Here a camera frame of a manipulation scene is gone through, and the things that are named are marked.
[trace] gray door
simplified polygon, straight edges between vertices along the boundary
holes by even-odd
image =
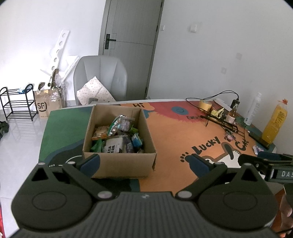
[[[109,1],[103,54],[125,65],[126,100],[144,99],[162,0]]]

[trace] snack package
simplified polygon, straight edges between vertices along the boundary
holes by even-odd
[[[101,153],[103,148],[102,139],[94,140],[90,152]]]
[[[131,127],[131,129],[129,130],[129,134],[134,135],[135,133],[138,133],[138,129]]]
[[[117,135],[125,135],[125,136],[130,136],[130,134],[123,132],[123,131],[117,131]]]
[[[137,154],[143,154],[143,153],[144,153],[144,150],[142,148],[139,148],[137,151]]]
[[[110,125],[108,136],[113,136],[117,133],[117,131],[127,132],[133,125],[135,118],[127,117],[123,115],[117,116],[112,124]]]
[[[123,138],[111,138],[106,140],[106,145],[104,147],[105,153],[122,153],[124,148]]]
[[[258,155],[259,152],[264,151],[263,148],[260,148],[260,147],[257,146],[257,145],[254,145],[254,146],[252,147],[252,149],[253,149],[254,154],[256,154],[256,155]]]
[[[140,137],[138,136],[138,133],[135,133],[135,134],[131,137],[131,140],[132,140],[133,147],[135,147],[135,148],[140,148],[140,147],[142,147],[142,140],[141,140]]]
[[[106,139],[109,126],[99,126],[92,136],[92,140]]]
[[[124,150],[123,153],[134,153],[133,145],[129,136],[123,136]]]

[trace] green snack bag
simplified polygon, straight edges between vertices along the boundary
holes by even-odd
[[[134,135],[134,134],[138,133],[138,129],[132,127],[132,128],[129,130],[129,133],[130,133],[131,135]]]
[[[90,149],[90,152],[101,153],[103,148],[103,141],[102,139],[94,140],[93,146]]]

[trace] human hand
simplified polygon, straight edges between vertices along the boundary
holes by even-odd
[[[286,199],[286,194],[282,197],[280,211],[282,216],[281,230],[291,229],[293,227],[293,218],[291,217],[292,208]],[[285,235],[286,233],[282,233],[280,234],[280,237],[285,237]]]

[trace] light switch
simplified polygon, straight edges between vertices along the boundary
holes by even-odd
[[[197,25],[195,24],[195,25],[192,25],[191,27],[190,27],[190,31],[191,32],[196,32],[197,31]]]

